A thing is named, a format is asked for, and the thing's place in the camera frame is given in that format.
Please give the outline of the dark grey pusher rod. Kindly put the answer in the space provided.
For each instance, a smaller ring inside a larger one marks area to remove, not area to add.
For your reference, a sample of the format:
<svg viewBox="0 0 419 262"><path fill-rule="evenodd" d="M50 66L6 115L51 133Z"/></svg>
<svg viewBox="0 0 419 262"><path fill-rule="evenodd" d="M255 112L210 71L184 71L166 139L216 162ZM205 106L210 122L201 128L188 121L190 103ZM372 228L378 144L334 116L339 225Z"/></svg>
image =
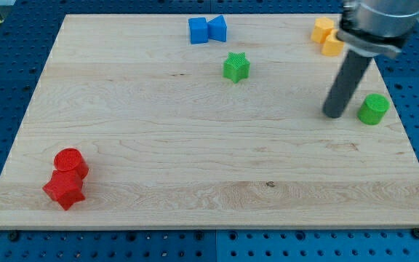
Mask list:
<svg viewBox="0 0 419 262"><path fill-rule="evenodd" d="M353 50L347 52L322 106L324 115L333 119L343 115L371 60L372 57L362 56Z"/></svg>

